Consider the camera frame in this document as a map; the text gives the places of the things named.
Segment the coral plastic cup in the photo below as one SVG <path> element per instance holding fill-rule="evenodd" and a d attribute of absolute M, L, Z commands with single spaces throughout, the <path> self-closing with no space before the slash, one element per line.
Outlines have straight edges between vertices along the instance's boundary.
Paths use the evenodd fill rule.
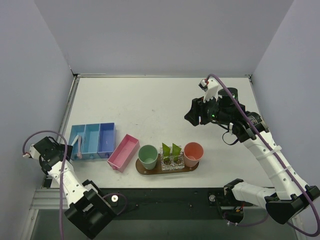
<path fill-rule="evenodd" d="M 194 167 L 203 157 L 204 149 L 197 142 L 187 143 L 183 150 L 183 160 L 187 167 Z"/>

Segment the green toothpaste tube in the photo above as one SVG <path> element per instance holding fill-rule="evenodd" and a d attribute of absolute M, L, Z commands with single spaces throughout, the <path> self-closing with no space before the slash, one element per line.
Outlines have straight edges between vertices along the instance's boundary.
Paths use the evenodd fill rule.
<path fill-rule="evenodd" d="M 162 155 L 163 160 L 168 159 L 170 156 L 171 149 L 165 143 L 162 143 Z"/>
<path fill-rule="evenodd" d="M 172 144 L 172 155 L 173 155 L 173 160 L 174 162 L 178 163 L 179 162 L 179 155 L 181 153 L 181 147 L 176 145 L 176 144 Z"/>

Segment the clear crystal toothbrush holder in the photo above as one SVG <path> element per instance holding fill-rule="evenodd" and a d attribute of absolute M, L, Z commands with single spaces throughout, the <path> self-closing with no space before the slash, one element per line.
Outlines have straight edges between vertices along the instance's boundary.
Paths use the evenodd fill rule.
<path fill-rule="evenodd" d="M 179 150 L 178 155 L 173 155 L 173 148 L 171 146 L 169 149 L 170 153 L 168 156 L 164 156 L 164 150 L 162 147 L 159 149 L 161 170 L 165 172 L 183 169 L 185 167 L 185 163 L 182 148 L 180 146 L 177 148 L 175 147 L 175 149 Z"/>

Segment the green plastic cup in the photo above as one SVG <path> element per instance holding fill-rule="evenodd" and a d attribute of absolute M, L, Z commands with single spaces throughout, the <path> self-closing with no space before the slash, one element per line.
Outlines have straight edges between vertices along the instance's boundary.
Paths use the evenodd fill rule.
<path fill-rule="evenodd" d="M 138 151 L 138 158 L 145 169 L 152 170 L 157 164 L 158 150 L 153 145 L 144 145 Z"/>

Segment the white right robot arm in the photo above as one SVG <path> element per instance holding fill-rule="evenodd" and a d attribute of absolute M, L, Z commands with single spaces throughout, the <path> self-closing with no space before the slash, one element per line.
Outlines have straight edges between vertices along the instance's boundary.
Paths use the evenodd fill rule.
<path fill-rule="evenodd" d="M 205 95 L 194 98 L 191 109 L 184 116 L 193 126 L 213 123 L 230 129 L 259 162 L 273 187 L 259 187 L 236 179 L 225 185 L 225 195 L 237 201 L 247 202 L 266 209 L 279 224 L 285 224 L 320 196 L 317 186 L 308 185 L 294 171 L 276 145 L 262 117 L 237 108 L 238 90 L 229 88 L 232 97 L 224 89 L 204 88 Z"/>

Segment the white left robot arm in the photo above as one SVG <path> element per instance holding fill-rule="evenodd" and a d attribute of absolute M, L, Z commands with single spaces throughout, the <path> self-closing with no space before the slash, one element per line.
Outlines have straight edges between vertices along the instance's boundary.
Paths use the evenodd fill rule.
<path fill-rule="evenodd" d="M 93 240 L 116 217 L 116 213 L 93 182 L 80 182 L 70 163 L 73 146 L 68 145 L 66 150 L 63 162 L 65 145 L 46 136 L 30 147 L 30 154 L 39 160 L 41 170 L 62 188 L 68 206 L 64 212 L 67 219 Z"/>

